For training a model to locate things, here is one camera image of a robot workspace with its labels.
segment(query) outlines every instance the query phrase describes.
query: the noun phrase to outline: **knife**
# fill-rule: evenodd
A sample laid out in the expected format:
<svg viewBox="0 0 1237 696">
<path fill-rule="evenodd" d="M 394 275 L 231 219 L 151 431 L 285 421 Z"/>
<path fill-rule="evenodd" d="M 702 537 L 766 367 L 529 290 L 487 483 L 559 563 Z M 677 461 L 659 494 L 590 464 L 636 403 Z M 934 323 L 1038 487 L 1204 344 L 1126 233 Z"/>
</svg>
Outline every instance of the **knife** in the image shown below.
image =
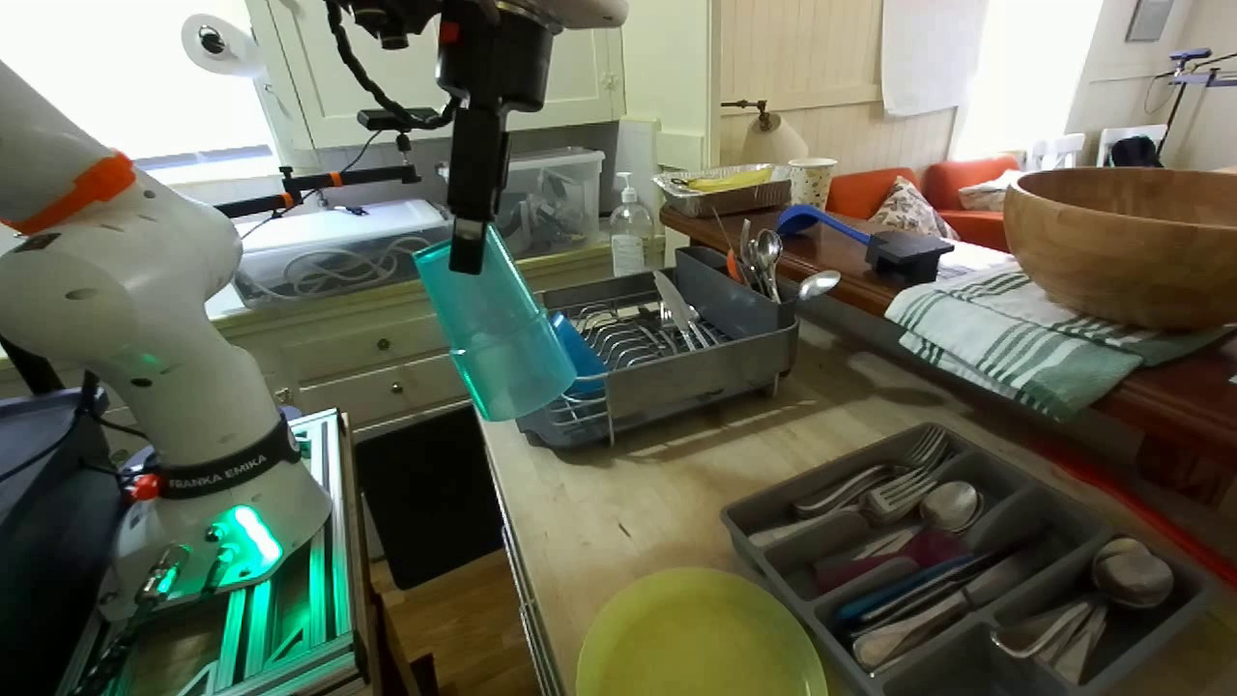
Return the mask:
<svg viewBox="0 0 1237 696">
<path fill-rule="evenodd" d="M 881 621 L 874 628 L 863 628 L 851 641 L 851 652 L 863 667 L 878 667 L 912 645 L 926 641 L 934 628 L 949 626 L 967 612 L 1004 596 L 1020 580 L 1026 580 L 1038 569 L 1038 552 L 1014 552 L 967 580 L 957 592 L 943 596 L 940 603 L 922 607 L 918 616 L 907 616 L 901 621 Z"/>
<path fill-rule="evenodd" d="M 707 349 L 711 341 L 694 323 L 694 308 L 685 300 L 685 292 L 659 270 L 651 270 L 651 284 L 655 284 L 659 306 L 668 311 L 668 323 L 681 332 L 685 349 L 686 350 Z"/>
</svg>

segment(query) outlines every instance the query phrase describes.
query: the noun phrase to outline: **cup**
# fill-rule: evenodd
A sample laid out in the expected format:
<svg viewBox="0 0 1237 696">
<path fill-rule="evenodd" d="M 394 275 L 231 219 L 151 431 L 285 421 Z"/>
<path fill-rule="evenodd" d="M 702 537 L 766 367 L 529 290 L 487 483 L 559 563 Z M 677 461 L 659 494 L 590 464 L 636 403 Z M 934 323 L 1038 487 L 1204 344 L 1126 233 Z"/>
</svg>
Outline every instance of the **cup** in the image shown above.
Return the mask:
<svg viewBox="0 0 1237 696">
<path fill-rule="evenodd" d="M 544 409 L 577 367 L 498 233 L 487 228 L 480 275 L 456 275 L 447 255 L 447 244 L 431 244 L 413 264 L 474 415 L 508 421 Z"/>
<path fill-rule="evenodd" d="M 827 183 L 834 177 L 837 158 L 787 158 L 787 202 L 827 208 Z"/>
</svg>

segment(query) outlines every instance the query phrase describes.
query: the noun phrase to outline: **wooden bowl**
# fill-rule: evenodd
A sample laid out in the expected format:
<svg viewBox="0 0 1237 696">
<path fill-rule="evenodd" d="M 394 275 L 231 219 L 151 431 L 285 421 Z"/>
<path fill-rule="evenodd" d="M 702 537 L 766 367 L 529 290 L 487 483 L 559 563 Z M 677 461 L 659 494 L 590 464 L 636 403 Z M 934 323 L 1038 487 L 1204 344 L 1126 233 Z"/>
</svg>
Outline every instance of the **wooden bowl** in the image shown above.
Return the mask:
<svg viewBox="0 0 1237 696">
<path fill-rule="evenodd" d="M 1037 171 L 1004 192 L 1004 241 L 1073 311 L 1144 329 L 1237 315 L 1233 174 Z"/>
</svg>

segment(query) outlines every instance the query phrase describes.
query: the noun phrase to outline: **dish rack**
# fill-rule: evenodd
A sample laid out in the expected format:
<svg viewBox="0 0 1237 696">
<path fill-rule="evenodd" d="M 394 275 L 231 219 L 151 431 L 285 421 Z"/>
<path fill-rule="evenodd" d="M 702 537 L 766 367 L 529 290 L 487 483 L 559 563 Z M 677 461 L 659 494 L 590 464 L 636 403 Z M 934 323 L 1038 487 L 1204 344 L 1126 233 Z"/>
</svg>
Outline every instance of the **dish rack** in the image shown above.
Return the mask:
<svg viewBox="0 0 1237 696">
<path fill-rule="evenodd" d="M 733 395 L 775 389 L 792 367 L 796 320 L 783 306 L 733 284 L 711 250 L 685 247 L 664 270 L 699 311 L 702 349 L 659 315 L 651 275 L 626 275 L 539 292 L 550 315 L 572 320 L 601 371 L 583 373 L 554 407 L 519 417 L 544 447 L 617 442 Z"/>
</svg>

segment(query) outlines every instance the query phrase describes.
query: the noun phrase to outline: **bottle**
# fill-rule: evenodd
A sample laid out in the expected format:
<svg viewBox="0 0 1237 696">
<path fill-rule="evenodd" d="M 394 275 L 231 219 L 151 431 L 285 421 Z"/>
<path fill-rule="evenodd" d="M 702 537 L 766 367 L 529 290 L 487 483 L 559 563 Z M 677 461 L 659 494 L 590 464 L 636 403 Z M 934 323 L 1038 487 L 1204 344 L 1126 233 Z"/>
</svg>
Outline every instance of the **bottle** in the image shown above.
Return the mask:
<svg viewBox="0 0 1237 696">
<path fill-rule="evenodd" d="M 615 277 L 659 265 L 664 244 L 659 244 L 659 225 L 651 208 L 630 184 L 626 171 L 615 171 L 615 184 L 617 184 L 617 203 L 605 219 Z"/>
</svg>

